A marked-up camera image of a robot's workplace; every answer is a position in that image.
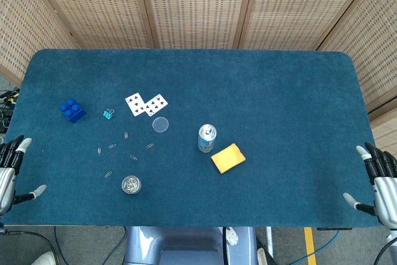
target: yellow floor stripe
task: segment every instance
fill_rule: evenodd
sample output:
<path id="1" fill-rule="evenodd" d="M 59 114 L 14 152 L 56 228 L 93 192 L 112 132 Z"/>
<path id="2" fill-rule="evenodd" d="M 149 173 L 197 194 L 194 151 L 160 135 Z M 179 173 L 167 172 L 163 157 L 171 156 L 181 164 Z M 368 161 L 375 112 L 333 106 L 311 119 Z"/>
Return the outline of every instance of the yellow floor stripe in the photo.
<path id="1" fill-rule="evenodd" d="M 305 231 L 305 242 L 306 242 L 306 253 L 314 253 L 314 242 L 313 242 L 313 232 L 310 227 L 304 227 Z M 316 255 L 312 255 L 308 258 L 308 265 L 316 265 Z"/>

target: shoe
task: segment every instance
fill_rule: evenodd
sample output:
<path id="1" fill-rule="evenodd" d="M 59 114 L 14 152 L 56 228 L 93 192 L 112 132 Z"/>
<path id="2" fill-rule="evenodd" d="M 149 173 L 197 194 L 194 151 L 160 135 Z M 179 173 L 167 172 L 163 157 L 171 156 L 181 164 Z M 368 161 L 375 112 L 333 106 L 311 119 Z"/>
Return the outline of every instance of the shoe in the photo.
<path id="1" fill-rule="evenodd" d="M 55 265 L 55 258 L 52 251 L 47 251 L 42 254 L 32 265 Z"/>

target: robotic arm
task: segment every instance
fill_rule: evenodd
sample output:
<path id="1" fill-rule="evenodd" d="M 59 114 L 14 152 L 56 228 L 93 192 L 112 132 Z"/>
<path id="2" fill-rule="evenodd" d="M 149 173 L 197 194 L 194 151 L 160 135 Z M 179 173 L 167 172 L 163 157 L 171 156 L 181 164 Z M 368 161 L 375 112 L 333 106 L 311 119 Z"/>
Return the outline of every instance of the robotic arm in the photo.
<path id="1" fill-rule="evenodd" d="M 374 206 L 356 201 L 350 194 L 344 193 L 343 197 L 354 209 L 377 216 L 379 222 L 390 229 L 387 238 L 390 241 L 390 253 L 393 264 L 397 264 L 397 159 L 389 152 L 382 152 L 369 143 L 365 143 L 367 150 L 357 146 L 365 169 L 373 187 Z"/>
<path id="2" fill-rule="evenodd" d="M 28 194 L 16 195 L 16 178 L 26 149 L 31 142 L 31 138 L 24 140 L 24 136 L 21 135 L 7 144 L 0 145 L 0 216 L 10 211 L 12 205 L 36 199 L 47 187 L 42 185 Z"/>

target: table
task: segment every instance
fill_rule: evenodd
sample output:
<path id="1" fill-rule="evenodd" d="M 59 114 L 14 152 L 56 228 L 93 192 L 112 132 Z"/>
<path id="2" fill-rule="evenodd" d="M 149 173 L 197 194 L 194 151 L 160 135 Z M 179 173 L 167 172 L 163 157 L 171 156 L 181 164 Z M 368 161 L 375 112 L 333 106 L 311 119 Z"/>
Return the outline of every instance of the table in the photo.
<path id="1" fill-rule="evenodd" d="M 135 92 L 144 101 L 160 93 L 169 104 L 153 117 L 134 117 L 125 98 Z M 69 97 L 87 111 L 75 124 L 58 110 Z M 111 120 L 102 115 L 106 108 L 115 111 Z M 169 120 L 165 133 L 151 128 L 157 116 Z M 205 123 L 218 130 L 212 153 L 236 143 L 246 161 L 221 175 L 211 153 L 197 149 Z M 48 188 L 14 206 L 3 218 L 8 225 L 377 224 L 342 197 L 347 191 L 373 200 L 355 152 L 372 133 L 343 53 L 41 50 L 29 64 L 7 139 L 22 133 L 33 142 L 17 192 Z M 121 190 L 127 175 L 141 179 L 137 195 Z"/>

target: cable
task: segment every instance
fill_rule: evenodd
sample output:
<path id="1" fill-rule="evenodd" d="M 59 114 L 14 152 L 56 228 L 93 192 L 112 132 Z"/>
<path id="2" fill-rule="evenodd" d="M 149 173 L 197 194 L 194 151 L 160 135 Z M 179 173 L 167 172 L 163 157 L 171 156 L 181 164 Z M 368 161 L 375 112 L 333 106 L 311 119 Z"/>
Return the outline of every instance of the cable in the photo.
<path id="1" fill-rule="evenodd" d="M 397 241 L 397 237 L 393 238 L 393 240 L 390 240 L 389 242 L 387 242 L 387 244 L 384 247 L 382 247 L 382 249 L 378 253 L 377 258 L 375 259 L 375 262 L 373 262 L 373 265 L 378 265 L 380 257 L 382 257 L 382 255 L 386 251 L 386 249 L 388 249 L 388 247 L 391 246 L 396 241 Z"/>
<path id="2" fill-rule="evenodd" d="M 56 251 L 55 248 L 53 247 L 53 245 L 51 244 L 50 240 L 48 240 L 47 238 L 45 238 L 43 235 L 39 234 L 39 233 L 35 233 L 35 232 L 30 232 L 30 231 L 8 231 L 6 235 L 9 236 L 14 236 L 14 235 L 21 235 L 21 234 L 28 234 L 28 235 L 34 235 L 37 237 L 40 237 L 41 239 L 45 240 L 45 242 L 47 242 L 47 244 L 49 245 L 49 247 L 51 248 L 51 251 L 54 255 L 54 259 L 55 259 L 55 264 L 59 265 L 58 262 L 58 257 L 56 255 Z"/>
<path id="3" fill-rule="evenodd" d="M 69 265 L 69 263 L 66 262 L 65 257 L 63 256 L 63 253 L 62 253 L 62 250 L 61 250 L 61 246 L 60 246 L 60 244 L 59 244 L 59 242 L 58 242 L 58 237 L 56 236 L 56 226 L 54 226 L 54 236 L 55 236 L 56 246 L 58 247 L 58 251 L 60 251 L 60 254 L 61 254 L 61 257 L 62 257 L 63 262 L 64 262 L 66 265 Z"/>
<path id="4" fill-rule="evenodd" d="M 226 244 L 226 227 L 222 228 L 222 250 L 223 250 L 223 264 L 229 265 L 228 261 L 228 252 L 227 252 L 227 244 Z"/>
<path id="5" fill-rule="evenodd" d="M 120 241 L 117 243 L 117 245 L 110 251 L 110 253 L 107 255 L 107 257 L 105 258 L 105 261 L 102 263 L 102 265 L 105 265 L 105 263 L 109 260 L 110 256 L 115 252 L 115 250 L 120 246 L 120 244 L 122 244 L 123 240 L 127 237 L 127 228 L 124 228 L 124 235 L 122 237 L 122 239 L 120 239 Z"/>
<path id="6" fill-rule="evenodd" d="M 306 258 L 309 258 L 310 256 L 312 256 L 312 255 L 314 255 L 314 254 L 316 254 L 316 253 L 319 253 L 320 251 L 322 251 L 323 249 L 325 249 L 327 246 L 329 246 L 332 242 L 334 242 L 334 240 L 336 239 L 336 237 L 339 235 L 339 232 L 340 232 L 340 231 L 338 230 L 338 232 L 336 232 L 336 234 L 334 235 L 334 237 L 332 237 L 332 239 L 329 240 L 328 243 L 326 243 L 325 245 L 323 245 L 322 247 L 320 247 L 319 249 L 317 249 L 317 250 L 314 251 L 313 253 L 308 254 L 308 255 L 306 255 L 306 256 L 300 258 L 300 259 L 297 259 L 296 261 L 290 263 L 289 265 L 298 264 L 299 262 L 302 262 L 302 261 L 305 260 Z"/>

